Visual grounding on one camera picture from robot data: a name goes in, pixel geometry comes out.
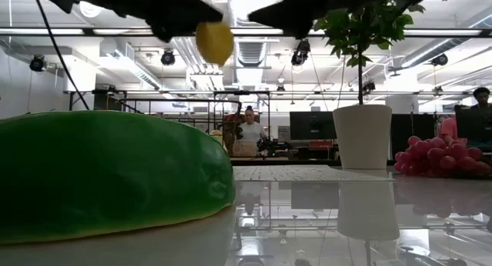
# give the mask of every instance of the lemon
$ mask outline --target lemon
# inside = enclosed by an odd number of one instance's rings
[[[223,22],[200,23],[195,35],[198,50],[208,63],[223,66],[234,50],[234,36]]]

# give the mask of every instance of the reflective table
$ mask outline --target reflective table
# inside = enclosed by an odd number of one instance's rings
[[[1,246],[0,265],[492,265],[492,181],[389,176],[236,186],[235,207],[212,217]]]

